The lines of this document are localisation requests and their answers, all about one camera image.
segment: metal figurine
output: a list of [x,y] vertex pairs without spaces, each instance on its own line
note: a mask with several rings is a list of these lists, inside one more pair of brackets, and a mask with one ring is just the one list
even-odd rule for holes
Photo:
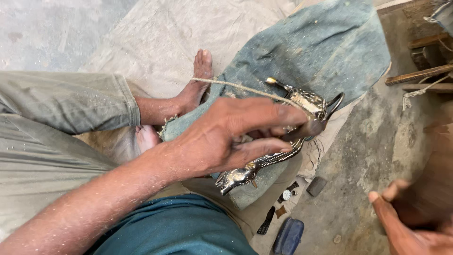
[[[278,85],[284,88],[288,93],[285,98],[293,101],[302,107],[302,109],[307,113],[309,122],[319,121],[323,125],[323,130],[327,124],[327,121],[330,119],[332,114],[338,109],[338,106],[341,104],[344,93],[339,93],[332,101],[326,102],[322,97],[316,95],[315,93],[296,89],[291,85],[285,85],[277,81],[274,77],[269,77],[266,79],[266,82],[270,85]],[[335,106],[327,113],[328,107],[333,105]],[[286,136],[291,137],[292,135],[297,135],[300,127],[286,127],[289,132]],[[219,177],[216,180],[216,186],[220,187],[220,192],[222,195],[228,194],[231,189],[246,184],[254,182],[256,173],[263,167],[276,164],[287,159],[294,157],[302,149],[304,141],[309,141],[313,137],[296,137],[295,139],[289,141],[291,143],[292,151],[290,152],[279,152],[274,154],[265,155],[259,157],[252,162],[247,163],[244,168],[237,168],[226,172],[221,172]]]

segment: watch face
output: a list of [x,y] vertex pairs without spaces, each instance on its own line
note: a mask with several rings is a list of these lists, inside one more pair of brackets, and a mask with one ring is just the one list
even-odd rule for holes
[[283,200],[288,200],[291,197],[291,191],[285,190],[282,194]]

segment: teal shirt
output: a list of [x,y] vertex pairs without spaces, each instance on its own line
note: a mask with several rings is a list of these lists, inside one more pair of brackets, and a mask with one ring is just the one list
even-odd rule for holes
[[104,234],[87,254],[256,254],[225,211],[199,195],[155,199]]

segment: grey trousers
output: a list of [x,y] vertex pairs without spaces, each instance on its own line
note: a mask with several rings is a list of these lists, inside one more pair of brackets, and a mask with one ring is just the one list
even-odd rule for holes
[[[117,167],[73,135],[139,124],[137,103],[121,75],[0,72],[0,241],[64,193]],[[300,156],[291,159],[275,184],[242,211],[210,178],[172,184],[151,199],[205,196],[250,240],[300,164]]]

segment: hand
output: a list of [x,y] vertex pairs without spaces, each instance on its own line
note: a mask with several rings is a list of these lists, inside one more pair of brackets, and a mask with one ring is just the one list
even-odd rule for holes
[[380,195],[375,191],[368,194],[374,210],[386,230],[393,255],[446,255],[453,254],[453,225],[446,222],[439,231],[411,230],[398,218],[390,202],[409,183],[393,181]]
[[174,170],[186,173],[181,178],[240,168],[266,154],[291,151],[290,143],[275,137],[235,144],[241,135],[257,130],[283,135],[284,126],[306,122],[302,109],[266,98],[219,98],[186,131],[167,143],[164,157],[171,157]]

